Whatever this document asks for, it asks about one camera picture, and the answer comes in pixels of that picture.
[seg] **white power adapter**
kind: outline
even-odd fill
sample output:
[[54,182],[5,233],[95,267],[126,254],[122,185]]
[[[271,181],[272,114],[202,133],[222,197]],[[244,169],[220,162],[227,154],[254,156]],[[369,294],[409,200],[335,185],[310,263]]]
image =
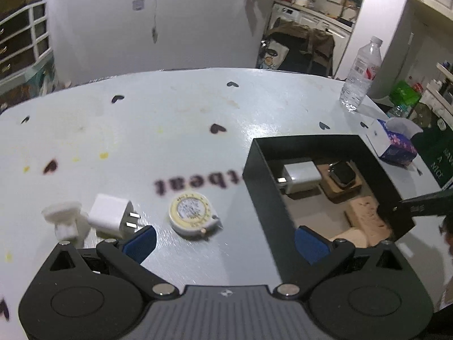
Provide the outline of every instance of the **white power adapter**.
[[283,168],[283,182],[279,186],[285,186],[286,194],[303,192],[316,188],[322,180],[321,173],[312,161],[290,163]]
[[130,222],[131,217],[139,218],[140,216],[134,213],[130,200],[98,194],[88,214],[88,223],[97,231],[115,237],[123,237],[127,228],[137,228],[137,224]]

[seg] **bottle label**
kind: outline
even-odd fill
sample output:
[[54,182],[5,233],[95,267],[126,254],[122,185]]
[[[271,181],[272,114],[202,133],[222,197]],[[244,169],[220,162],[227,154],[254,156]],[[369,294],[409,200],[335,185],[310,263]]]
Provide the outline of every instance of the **bottle label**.
[[354,62],[353,70],[368,80],[373,80],[376,76],[379,67],[376,65],[368,65],[361,58],[357,58]]

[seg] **black box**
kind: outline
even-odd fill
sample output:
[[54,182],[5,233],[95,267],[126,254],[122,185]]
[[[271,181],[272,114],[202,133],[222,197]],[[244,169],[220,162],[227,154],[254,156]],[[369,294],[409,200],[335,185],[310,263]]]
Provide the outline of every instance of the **black box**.
[[[352,160],[379,204],[394,204],[402,199],[377,158],[358,135],[293,135],[253,139],[242,175],[283,282],[290,282],[296,270],[308,263],[296,250],[296,227],[268,162],[299,158]],[[393,240],[414,227],[410,218],[380,217],[392,229]]]

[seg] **person's hair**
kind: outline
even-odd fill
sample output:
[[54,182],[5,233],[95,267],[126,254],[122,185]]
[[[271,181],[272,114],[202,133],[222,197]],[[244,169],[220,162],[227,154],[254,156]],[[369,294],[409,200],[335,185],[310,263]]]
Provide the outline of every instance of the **person's hair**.
[[449,213],[442,222],[442,229],[447,233],[453,234],[453,213]]

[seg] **bottle cap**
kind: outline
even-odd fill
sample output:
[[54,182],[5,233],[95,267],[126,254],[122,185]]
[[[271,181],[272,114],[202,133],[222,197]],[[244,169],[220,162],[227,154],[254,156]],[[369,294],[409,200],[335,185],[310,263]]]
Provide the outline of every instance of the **bottle cap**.
[[376,36],[371,37],[371,42],[377,44],[378,46],[382,44],[382,40]]

